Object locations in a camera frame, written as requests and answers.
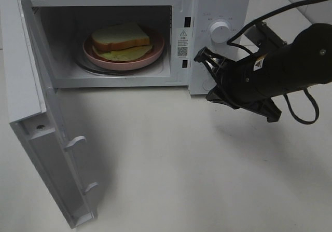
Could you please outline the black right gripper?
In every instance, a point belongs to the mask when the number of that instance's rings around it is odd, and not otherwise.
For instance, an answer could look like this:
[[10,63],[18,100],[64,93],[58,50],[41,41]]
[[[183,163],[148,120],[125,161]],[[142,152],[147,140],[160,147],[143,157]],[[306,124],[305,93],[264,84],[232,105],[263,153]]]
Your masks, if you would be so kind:
[[208,92],[206,100],[223,104],[232,109],[245,109],[266,117],[267,122],[278,122],[282,111],[273,100],[263,95],[251,82],[244,66],[214,53],[203,47],[194,57],[194,61],[202,63],[216,82],[216,86]]

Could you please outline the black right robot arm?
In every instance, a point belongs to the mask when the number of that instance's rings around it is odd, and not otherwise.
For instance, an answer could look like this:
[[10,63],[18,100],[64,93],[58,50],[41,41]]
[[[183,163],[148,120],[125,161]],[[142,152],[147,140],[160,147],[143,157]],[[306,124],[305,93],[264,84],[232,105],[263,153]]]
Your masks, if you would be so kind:
[[[228,59],[202,48],[194,61],[205,65],[216,86],[206,100],[234,110],[244,109],[277,122],[281,110],[272,98],[282,95],[292,117],[301,124],[318,120],[320,110],[310,86],[331,83],[331,25],[315,23],[300,32],[294,41],[283,44],[267,26],[255,27],[257,38],[251,40],[259,50],[239,61]],[[288,93],[303,91],[313,105],[311,121],[299,118],[291,108]]]

